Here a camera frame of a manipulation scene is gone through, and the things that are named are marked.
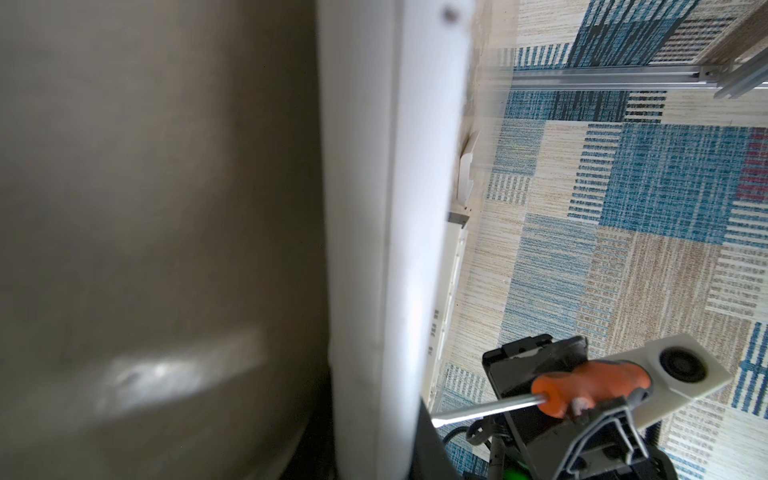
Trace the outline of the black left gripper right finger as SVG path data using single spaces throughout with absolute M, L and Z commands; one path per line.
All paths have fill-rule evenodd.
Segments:
M 459 474 L 448 458 L 445 446 L 432 424 L 424 402 L 420 403 L 413 458 L 412 480 L 458 480 Z

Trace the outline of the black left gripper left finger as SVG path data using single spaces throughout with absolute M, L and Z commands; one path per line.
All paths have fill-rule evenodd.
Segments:
M 331 377 L 325 380 L 320 390 L 315 409 L 287 466 L 287 478 L 336 478 Z

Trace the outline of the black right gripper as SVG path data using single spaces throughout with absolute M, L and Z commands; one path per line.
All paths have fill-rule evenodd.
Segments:
M 556 341 L 548 334 L 504 344 L 481 358 L 498 399 L 529 394 L 538 376 L 571 372 L 588 361 L 586 338 Z M 675 479 L 668 456 L 634 424 L 633 409 L 652 393 L 603 401 L 563 419 L 536 407 L 498 414 L 497 434 L 507 457 L 534 479 Z

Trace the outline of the orange handled screwdriver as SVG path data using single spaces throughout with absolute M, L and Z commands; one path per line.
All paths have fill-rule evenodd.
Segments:
M 465 407 L 434 415 L 431 423 L 439 428 L 529 407 L 563 419 L 579 414 L 603 401 L 628 399 L 634 393 L 651 393 L 652 380 L 641 366 L 628 361 L 588 361 L 571 372 L 546 373 L 535 378 L 529 394 Z

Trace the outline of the small white battery cover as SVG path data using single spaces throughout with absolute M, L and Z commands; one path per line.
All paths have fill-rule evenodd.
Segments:
M 461 155 L 459 156 L 456 200 L 457 203 L 464 208 L 469 204 L 469 199 L 474 187 L 474 180 L 471 178 L 471 167 L 478 138 L 479 131 L 472 131 L 467 138 Z

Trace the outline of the white remote with grey screen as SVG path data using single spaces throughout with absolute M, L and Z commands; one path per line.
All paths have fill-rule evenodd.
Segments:
M 472 48 L 471 1 L 317 5 L 329 366 L 343 479 L 405 479 Z

